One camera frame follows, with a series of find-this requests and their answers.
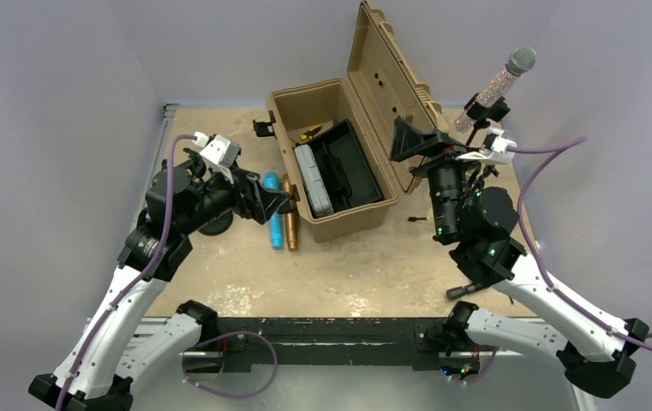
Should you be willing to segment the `blue microphone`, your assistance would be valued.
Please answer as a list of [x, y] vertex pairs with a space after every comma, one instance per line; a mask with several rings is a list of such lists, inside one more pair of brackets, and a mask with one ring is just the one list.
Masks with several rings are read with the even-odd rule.
[[[278, 175], [274, 170], [267, 171], [264, 176], [264, 187], [269, 189], [280, 189]], [[274, 250], [282, 250], [284, 245], [281, 216], [276, 211], [269, 219], [270, 243]]]

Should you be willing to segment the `black shock-mount desk stand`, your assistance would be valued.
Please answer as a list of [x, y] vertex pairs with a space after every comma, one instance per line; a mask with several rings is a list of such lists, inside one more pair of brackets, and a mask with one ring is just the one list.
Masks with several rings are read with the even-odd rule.
[[206, 236], [222, 235], [234, 221], [234, 214], [231, 211], [213, 219], [198, 229], [198, 232]]

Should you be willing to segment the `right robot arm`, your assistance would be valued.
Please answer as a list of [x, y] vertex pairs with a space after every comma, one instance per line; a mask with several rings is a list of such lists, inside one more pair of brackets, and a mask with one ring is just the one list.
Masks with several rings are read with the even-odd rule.
[[511, 234], [524, 226], [521, 201], [504, 188], [484, 187], [467, 177], [476, 166], [509, 164], [517, 153], [517, 144], [502, 128], [489, 127], [483, 144], [470, 147], [443, 131], [424, 133], [395, 119], [390, 159], [423, 158], [411, 174], [428, 182], [434, 240], [449, 247], [473, 287], [509, 296], [540, 319], [528, 323], [459, 301], [443, 326], [446, 351], [469, 344], [531, 355], [561, 369], [578, 389], [612, 397], [631, 382], [632, 356], [649, 328], [639, 319], [602, 311], [553, 277], [535, 250]]

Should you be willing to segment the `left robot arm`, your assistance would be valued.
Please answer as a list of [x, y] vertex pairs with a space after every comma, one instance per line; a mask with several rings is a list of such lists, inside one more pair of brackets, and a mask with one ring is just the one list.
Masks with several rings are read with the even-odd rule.
[[145, 342], [130, 344], [149, 307], [191, 253], [190, 235], [228, 213], [267, 223], [287, 198], [236, 166], [217, 172], [194, 160], [165, 164], [81, 338], [53, 372], [33, 378], [29, 394], [55, 410], [131, 409], [176, 354], [190, 347], [209, 349], [219, 338], [216, 313], [188, 301]]

